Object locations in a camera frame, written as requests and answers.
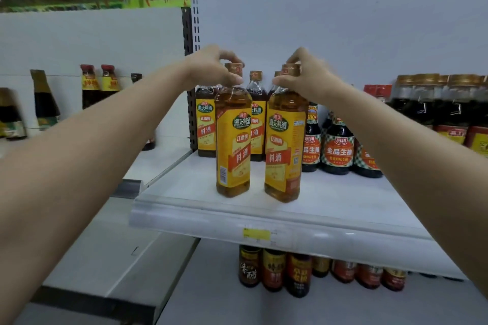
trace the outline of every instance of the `white wall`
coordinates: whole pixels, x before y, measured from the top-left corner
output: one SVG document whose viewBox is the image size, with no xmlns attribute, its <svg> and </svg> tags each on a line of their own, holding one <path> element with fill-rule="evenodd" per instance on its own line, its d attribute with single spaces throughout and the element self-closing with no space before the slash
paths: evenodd
<svg viewBox="0 0 488 325">
<path fill-rule="evenodd" d="M 300 45 L 347 82 L 488 73 L 488 0 L 195 0 L 200 43 L 235 52 L 266 87 Z"/>
<path fill-rule="evenodd" d="M 132 72 L 149 74 L 183 59 L 180 8 L 107 9 L 0 14 L 0 87 L 14 90 L 29 128 L 38 128 L 29 69 L 43 69 L 62 118 L 82 110 L 80 64 L 113 64 L 121 86 Z M 158 136 L 188 137 L 186 93 Z"/>
</svg>

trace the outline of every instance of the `person's right hand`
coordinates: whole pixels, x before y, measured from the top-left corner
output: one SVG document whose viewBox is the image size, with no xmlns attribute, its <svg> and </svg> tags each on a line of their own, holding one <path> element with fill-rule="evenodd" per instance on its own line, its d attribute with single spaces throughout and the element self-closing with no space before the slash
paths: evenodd
<svg viewBox="0 0 488 325">
<path fill-rule="evenodd" d="M 335 74 L 324 61 L 314 57 L 304 47 L 298 48 L 287 63 L 302 64 L 302 74 L 298 77 L 281 75 L 273 79 L 273 83 L 282 88 L 289 88 L 302 95 L 305 99 L 325 104 L 327 95 L 343 85 L 343 81 Z"/>
</svg>

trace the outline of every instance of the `yellow price tag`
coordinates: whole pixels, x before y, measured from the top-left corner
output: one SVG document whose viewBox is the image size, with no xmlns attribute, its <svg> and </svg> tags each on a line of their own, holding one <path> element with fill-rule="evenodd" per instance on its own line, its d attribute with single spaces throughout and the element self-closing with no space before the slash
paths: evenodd
<svg viewBox="0 0 488 325">
<path fill-rule="evenodd" d="M 271 240 L 271 231 L 269 231 L 269 230 L 248 229 L 245 227 L 242 230 L 242 235 L 245 238 L 252 238 L 252 239 L 259 239 L 259 240 Z"/>
</svg>

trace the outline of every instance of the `person's right arm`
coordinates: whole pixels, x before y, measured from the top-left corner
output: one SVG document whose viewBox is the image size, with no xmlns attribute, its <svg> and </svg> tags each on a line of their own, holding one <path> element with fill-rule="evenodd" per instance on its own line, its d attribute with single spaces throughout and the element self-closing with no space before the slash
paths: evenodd
<svg viewBox="0 0 488 325">
<path fill-rule="evenodd" d="M 396 112 L 299 48 L 273 83 L 341 117 L 430 235 L 488 298 L 488 160 Z"/>
</svg>

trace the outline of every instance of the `hand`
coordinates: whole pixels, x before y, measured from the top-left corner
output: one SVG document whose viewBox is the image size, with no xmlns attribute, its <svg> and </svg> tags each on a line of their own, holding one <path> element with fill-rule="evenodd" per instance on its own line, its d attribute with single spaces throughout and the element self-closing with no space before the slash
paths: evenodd
<svg viewBox="0 0 488 325">
<path fill-rule="evenodd" d="M 298 48 L 286 62 L 298 61 L 302 64 L 302 74 L 299 77 L 276 76 L 273 83 L 296 91 L 311 102 L 325 104 L 326 96 L 340 87 L 342 80 L 332 73 L 327 63 L 314 57 L 304 47 Z"/>
<path fill-rule="evenodd" d="M 197 85 L 222 84 L 232 86 L 242 84 L 242 77 L 230 73 L 220 63 L 221 59 L 243 64 L 233 51 L 223 51 L 215 44 L 207 45 L 187 56 L 182 62 L 187 72 L 185 90 L 192 90 Z"/>
</svg>

